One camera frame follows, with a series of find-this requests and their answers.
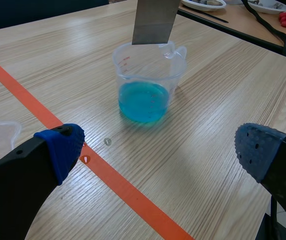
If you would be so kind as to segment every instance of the small droplet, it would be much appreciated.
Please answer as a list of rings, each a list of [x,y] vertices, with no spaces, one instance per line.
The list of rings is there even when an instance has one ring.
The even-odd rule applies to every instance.
[[[112,144],[112,140],[110,138],[105,138],[104,139],[104,143],[107,145],[107,146],[110,146]]]
[[[84,163],[89,163],[89,161],[91,160],[91,157],[88,155],[83,155],[80,157],[80,160]]]

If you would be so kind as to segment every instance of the orange tape line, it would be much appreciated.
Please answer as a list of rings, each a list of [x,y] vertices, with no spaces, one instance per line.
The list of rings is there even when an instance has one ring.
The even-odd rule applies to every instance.
[[[29,91],[0,66],[0,82],[48,129],[63,123]],[[81,161],[114,191],[132,210],[144,219],[166,240],[192,240],[176,222],[151,200],[121,176],[87,144],[81,152]]]

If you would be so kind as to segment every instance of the red measurement markings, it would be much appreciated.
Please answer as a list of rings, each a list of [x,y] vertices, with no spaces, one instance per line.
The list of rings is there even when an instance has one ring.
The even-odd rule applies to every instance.
[[[127,62],[126,63],[124,63],[123,65],[121,65],[120,67],[122,68],[122,67],[124,67],[124,66],[126,66],[127,65]]]
[[[130,58],[130,56],[127,56],[126,58],[124,58],[123,60],[121,60],[119,63],[118,63],[118,65],[122,62],[122,61],[125,61],[125,60],[127,60],[127,59],[129,59]]]

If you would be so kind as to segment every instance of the metal plate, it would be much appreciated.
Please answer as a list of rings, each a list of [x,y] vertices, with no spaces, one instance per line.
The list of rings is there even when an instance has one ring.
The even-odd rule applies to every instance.
[[[180,0],[138,0],[133,45],[166,44]]]

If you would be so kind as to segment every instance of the wood grain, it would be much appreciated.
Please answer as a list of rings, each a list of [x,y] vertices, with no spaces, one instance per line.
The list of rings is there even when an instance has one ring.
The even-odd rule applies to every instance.
[[[155,125],[120,114],[113,50],[132,37],[135,1],[0,29],[0,65],[197,240],[252,240],[269,194],[240,166],[245,122],[286,132],[286,58],[177,16],[170,39],[187,71]],[[0,84],[0,121],[43,130]],[[106,146],[104,139],[112,144]],[[160,239],[82,163],[46,200],[31,240]]]
[[[218,23],[230,29],[254,36],[256,38],[265,40],[267,42],[282,46],[283,42],[272,35],[266,28],[264,28],[256,18],[244,7],[244,5],[226,5],[226,8],[219,9],[217,11],[209,12],[211,15],[228,21],[224,23],[215,20],[211,17],[207,17],[203,14],[195,12],[192,8],[186,7],[182,3],[179,6],[180,9],[190,12],[194,15],[198,15],[202,18]],[[258,14],[267,21],[273,28],[286,34],[286,27],[282,27],[278,21],[278,15],[276,14],[264,14],[258,12]]]

